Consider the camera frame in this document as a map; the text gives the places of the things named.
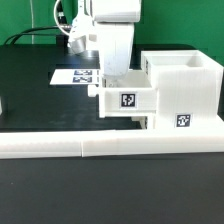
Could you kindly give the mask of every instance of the black surface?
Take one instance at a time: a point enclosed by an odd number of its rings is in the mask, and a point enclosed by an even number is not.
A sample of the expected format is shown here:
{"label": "black surface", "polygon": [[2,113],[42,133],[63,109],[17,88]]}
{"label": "black surface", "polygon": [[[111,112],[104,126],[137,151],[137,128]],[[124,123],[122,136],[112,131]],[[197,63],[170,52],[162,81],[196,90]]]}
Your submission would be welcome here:
{"label": "black surface", "polygon": [[7,224],[223,224],[224,155],[0,161]]}
{"label": "black surface", "polygon": [[[14,46],[1,47],[0,58],[2,131],[74,129],[68,114],[83,112],[76,97],[86,90],[48,86],[48,73],[73,57],[54,46]],[[96,110],[93,99],[85,103]],[[80,127],[96,114],[82,115]],[[223,153],[0,160],[2,224],[223,224],[223,211]]]}

